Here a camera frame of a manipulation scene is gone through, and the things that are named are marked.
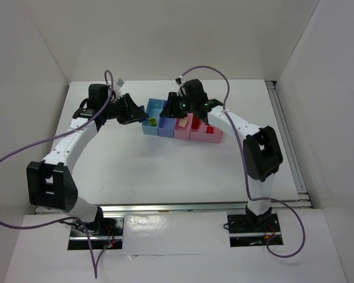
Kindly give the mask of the white lego brick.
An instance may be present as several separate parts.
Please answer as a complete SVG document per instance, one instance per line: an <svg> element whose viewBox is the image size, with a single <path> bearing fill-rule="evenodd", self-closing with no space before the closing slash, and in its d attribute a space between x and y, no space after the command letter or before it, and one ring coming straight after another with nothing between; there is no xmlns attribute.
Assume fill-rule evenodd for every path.
<svg viewBox="0 0 354 283"><path fill-rule="evenodd" d="M185 128L187 124L188 124L187 119L180 119L178 126L181 128Z"/></svg>

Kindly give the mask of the small red lego brick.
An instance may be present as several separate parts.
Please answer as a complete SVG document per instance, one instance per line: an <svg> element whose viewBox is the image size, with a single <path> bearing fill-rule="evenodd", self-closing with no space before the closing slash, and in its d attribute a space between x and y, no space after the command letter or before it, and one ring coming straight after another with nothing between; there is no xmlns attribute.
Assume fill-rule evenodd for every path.
<svg viewBox="0 0 354 283"><path fill-rule="evenodd" d="M198 131L199 127L200 127L200 124L201 124L200 119L198 119L195 116L193 116L191 130L192 131Z"/></svg>

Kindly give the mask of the lime green lego brick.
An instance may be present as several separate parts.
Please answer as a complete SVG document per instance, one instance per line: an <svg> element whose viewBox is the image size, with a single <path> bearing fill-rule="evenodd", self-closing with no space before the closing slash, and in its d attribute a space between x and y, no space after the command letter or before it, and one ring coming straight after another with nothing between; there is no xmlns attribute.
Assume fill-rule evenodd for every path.
<svg viewBox="0 0 354 283"><path fill-rule="evenodd" d="M149 125L152 126L152 127L157 126L157 121L156 121L155 118L149 118L148 122L149 122Z"/></svg>

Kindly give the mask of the red long lego brick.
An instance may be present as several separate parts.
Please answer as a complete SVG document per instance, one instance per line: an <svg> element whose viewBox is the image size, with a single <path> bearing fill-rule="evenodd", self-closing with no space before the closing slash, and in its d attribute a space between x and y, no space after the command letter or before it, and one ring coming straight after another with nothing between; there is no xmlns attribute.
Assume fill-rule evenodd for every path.
<svg viewBox="0 0 354 283"><path fill-rule="evenodd" d="M208 127L206 128L206 134L213 134L213 133L214 133L214 128L211 127L211 126L208 126Z"/></svg>

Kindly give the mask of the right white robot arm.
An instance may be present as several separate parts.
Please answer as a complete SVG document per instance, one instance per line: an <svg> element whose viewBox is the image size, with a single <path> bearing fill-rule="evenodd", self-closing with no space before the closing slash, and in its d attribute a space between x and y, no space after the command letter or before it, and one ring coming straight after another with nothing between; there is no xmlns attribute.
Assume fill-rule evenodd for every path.
<svg viewBox="0 0 354 283"><path fill-rule="evenodd" d="M283 162L275 130L270 126L252 124L231 112L226 102L210 99L198 79L184 80L179 77L176 84L178 90L168 94L167 104L160 116L181 119L192 113L237 141L248 197L245 217L252 228L265 225L272 213L274 178Z"/></svg>

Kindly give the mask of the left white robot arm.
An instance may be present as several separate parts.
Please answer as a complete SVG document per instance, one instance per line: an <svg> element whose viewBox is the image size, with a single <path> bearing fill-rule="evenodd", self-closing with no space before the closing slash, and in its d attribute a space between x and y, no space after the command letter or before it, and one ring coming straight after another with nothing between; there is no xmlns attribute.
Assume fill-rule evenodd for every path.
<svg viewBox="0 0 354 283"><path fill-rule="evenodd" d="M126 125L148 117L130 94L122 94L123 82L91 84L88 97L72 116L68 132L40 162L27 166L29 201L34 206L56 209L81 220L91 231L105 226L102 208L78 194L72 173L80 155L107 120Z"/></svg>

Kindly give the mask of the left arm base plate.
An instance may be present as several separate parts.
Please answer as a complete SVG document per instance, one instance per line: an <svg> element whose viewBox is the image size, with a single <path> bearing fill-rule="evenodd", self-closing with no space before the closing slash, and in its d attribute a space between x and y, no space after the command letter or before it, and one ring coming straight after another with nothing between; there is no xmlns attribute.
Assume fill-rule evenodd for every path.
<svg viewBox="0 0 354 283"><path fill-rule="evenodd" d="M123 216L106 218L104 226L99 231L89 230L92 249L101 250L105 246L107 246L109 250L122 249L123 228ZM67 249L69 251L89 250L87 235L81 224L72 224Z"/></svg>

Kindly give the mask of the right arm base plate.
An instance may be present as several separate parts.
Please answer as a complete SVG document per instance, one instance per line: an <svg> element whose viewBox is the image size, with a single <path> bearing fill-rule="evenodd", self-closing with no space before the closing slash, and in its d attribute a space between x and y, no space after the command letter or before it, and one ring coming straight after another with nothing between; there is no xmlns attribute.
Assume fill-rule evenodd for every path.
<svg viewBox="0 0 354 283"><path fill-rule="evenodd" d="M270 216L264 224L252 228L246 221L245 215L227 215L227 223L223 228L229 232L230 247L251 247L269 245L283 245L281 228L276 213Z"/></svg>

